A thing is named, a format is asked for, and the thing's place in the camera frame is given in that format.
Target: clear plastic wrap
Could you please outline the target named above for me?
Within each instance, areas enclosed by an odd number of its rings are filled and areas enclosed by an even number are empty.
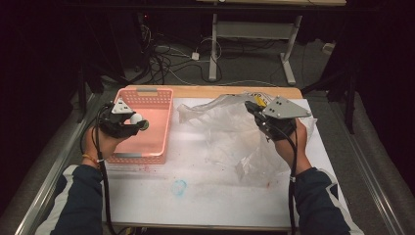
[[[265,104],[272,100],[266,94],[255,95]],[[189,123],[205,134],[207,161],[234,167],[243,184],[266,186],[289,167],[278,156],[272,141],[268,142],[256,126],[254,116],[245,107],[246,101],[255,102],[254,94],[221,95],[200,106],[182,104],[177,111],[180,123]],[[310,136],[315,119],[308,119],[303,123]]]

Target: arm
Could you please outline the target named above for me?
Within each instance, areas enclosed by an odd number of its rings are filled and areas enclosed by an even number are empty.
[[[295,135],[290,136],[294,142]],[[311,166],[305,154],[306,128],[298,119],[297,138],[295,199],[301,234],[363,234],[340,205],[334,177]],[[293,164],[294,152],[287,140],[276,141],[275,149],[289,166]]]
[[[103,195],[102,175],[98,169],[98,153],[94,145],[94,130],[85,134],[85,154],[81,165],[70,165],[61,176],[48,218],[37,228],[36,234],[102,234]],[[100,147],[104,159],[110,156],[117,144],[115,139],[99,131]]]

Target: table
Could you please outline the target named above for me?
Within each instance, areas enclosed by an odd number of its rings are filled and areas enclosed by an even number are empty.
[[[212,2],[217,4],[217,0],[198,0],[202,2]],[[268,5],[317,5],[317,6],[344,6],[346,0],[227,0],[226,3],[248,3],[248,4],[268,4]],[[213,14],[212,33],[211,33],[211,53],[209,62],[208,79],[216,80],[217,56],[216,44],[217,37],[242,37],[242,38],[264,38],[264,39],[288,39],[288,46],[285,53],[280,53],[281,65],[290,85],[296,84],[293,70],[290,66],[290,56],[296,42],[297,34],[300,29],[302,16],[296,16],[293,23],[250,23],[250,22],[230,22],[219,21],[217,14]]]
[[[272,96],[282,95],[309,108],[296,88],[164,87],[173,89],[174,108],[181,103],[189,106],[204,104],[218,94],[238,94],[242,91],[266,91]],[[312,133],[306,151],[313,165],[323,167],[335,175],[317,128]],[[188,125],[179,124],[178,113],[174,112],[166,164],[142,165],[136,170],[109,167],[113,224],[290,230],[288,171],[279,174],[267,187],[249,187],[238,184],[233,167],[207,163],[204,159],[206,153],[203,133],[192,132]],[[344,196],[339,191],[341,204],[346,209]]]

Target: pink basket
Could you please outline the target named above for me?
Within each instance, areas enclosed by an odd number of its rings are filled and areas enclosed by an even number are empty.
[[[173,90],[168,88],[122,88],[115,100],[126,105],[149,122],[149,128],[121,142],[107,159],[117,165],[162,165],[165,163],[170,129]]]

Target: wrist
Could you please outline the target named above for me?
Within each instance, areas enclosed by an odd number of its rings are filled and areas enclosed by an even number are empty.
[[[308,170],[311,168],[311,163],[308,160],[305,154],[298,154],[297,155],[297,167],[296,167],[296,175]]]
[[[83,158],[82,159],[82,164],[83,165],[90,165],[90,166],[92,166],[94,168],[97,168],[97,169],[100,168],[100,163],[98,162],[98,158],[96,156],[92,157],[88,154],[83,154],[82,158]]]
[[[94,160],[98,160],[98,153],[96,150],[94,151],[89,151],[88,149],[85,150],[85,155],[88,155],[89,157],[91,157]]]

